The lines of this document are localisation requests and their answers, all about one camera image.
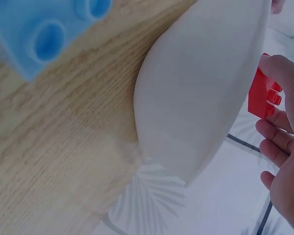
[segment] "lego stud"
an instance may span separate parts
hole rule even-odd
[[[48,63],[61,53],[64,41],[64,26],[60,21],[40,21],[33,27],[27,44],[27,53],[37,63]]]
[[[278,97],[278,93],[274,90],[269,90],[267,93],[267,100],[269,100],[271,103],[275,103],[276,99]]]
[[[279,84],[277,84],[276,82],[274,82],[272,89],[274,89],[277,92],[281,92],[282,91],[282,87],[280,87]]]
[[[83,20],[98,20],[105,17],[112,0],[74,0],[76,14]]]

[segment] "wood grain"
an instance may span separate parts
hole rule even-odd
[[[89,235],[144,160],[133,91],[194,0],[116,0],[38,79],[0,62],[0,235]]]

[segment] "white plastic bowl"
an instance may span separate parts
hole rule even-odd
[[[189,184],[211,161],[254,78],[271,0],[201,0],[151,48],[134,111],[139,142]]]

